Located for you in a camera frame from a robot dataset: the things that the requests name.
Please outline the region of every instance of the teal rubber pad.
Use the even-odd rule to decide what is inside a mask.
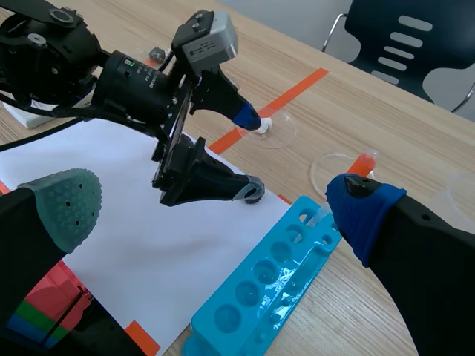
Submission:
[[[102,203],[99,178],[86,169],[70,169],[21,184],[31,189],[43,226],[54,243],[71,253],[96,226]]]
[[[191,319],[183,356],[264,355],[338,245],[332,214],[299,198]]]
[[[30,339],[36,343],[41,343],[43,338],[46,336],[46,332],[42,331],[16,314],[12,315],[12,317],[8,320],[6,327],[12,332],[16,332],[17,334],[20,334],[21,336],[26,337],[27,339]],[[53,336],[50,336],[45,342],[45,347],[47,349],[51,349],[57,343],[58,340]]]

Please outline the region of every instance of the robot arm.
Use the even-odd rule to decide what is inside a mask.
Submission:
[[[152,185],[160,202],[258,201],[265,189],[256,177],[234,174],[205,151],[204,139],[182,134],[186,114],[221,113],[247,130],[261,126],[255,109],[219,67],[237,55],[238,38],[225,11],[201,10],[181,25],[171,56],[155,70],[130,56],[102,50],[84,19],[44,0],[0,0],[14,14],[0,25],[0,100],[43,116],[100,118],[157,138],[160,163]],[[168,74],[163,70],[176,57]],[[92,73],[102,67],[99,78]],[[75,105],[94,91],[91,104]],[[31,100],[58,105],[52,111]]]
[[[343,238],[393,298],[420,355],[475,355],[475,236],[402,189],[342,174],[327,200]]]

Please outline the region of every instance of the blue ice tray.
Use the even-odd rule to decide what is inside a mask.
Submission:
[[[182,356],[264,355],[341,235],[300,197],[191,319]]]

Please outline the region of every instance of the black chair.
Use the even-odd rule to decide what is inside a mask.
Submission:
[[[432,102],[422,83],[434,69],[466,69],[475,62],[475,0],[353,0],[340,14],[361,43],[351,65]],[[452,112],[459,110],[475,91]]]

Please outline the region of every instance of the bolt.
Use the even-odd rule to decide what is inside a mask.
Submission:
[[[38,33],[30,33],[27,36],[28,43],[35,47],[46,47],[46,39]]]

